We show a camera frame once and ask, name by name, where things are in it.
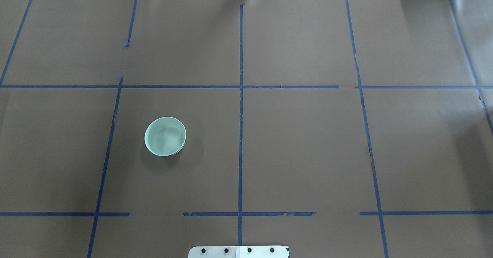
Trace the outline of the mint green bowl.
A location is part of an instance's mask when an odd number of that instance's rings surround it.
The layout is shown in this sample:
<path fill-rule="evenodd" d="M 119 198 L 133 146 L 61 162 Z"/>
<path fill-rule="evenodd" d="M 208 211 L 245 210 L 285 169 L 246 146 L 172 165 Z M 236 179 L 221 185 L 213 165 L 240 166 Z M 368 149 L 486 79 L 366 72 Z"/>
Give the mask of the mint green bowl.
<path fill-rule="evenodd" d="M 179 153 L 186 142 L 185 125 L 174 117 L 161 117 L 148 125 L 144 143 L 155 156 L 166 157 Z"/>

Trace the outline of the metal base plate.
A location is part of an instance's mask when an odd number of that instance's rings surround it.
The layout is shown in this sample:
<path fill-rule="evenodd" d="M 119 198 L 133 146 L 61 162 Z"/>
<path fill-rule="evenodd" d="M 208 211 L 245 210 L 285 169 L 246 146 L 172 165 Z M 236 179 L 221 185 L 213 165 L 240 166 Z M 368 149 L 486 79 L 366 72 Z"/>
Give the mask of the metal base plate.
<path fill-rule="evenodd" d="M 188 252 L 189 258 L 289 258 L 288 246 L 196 246 Z"/>

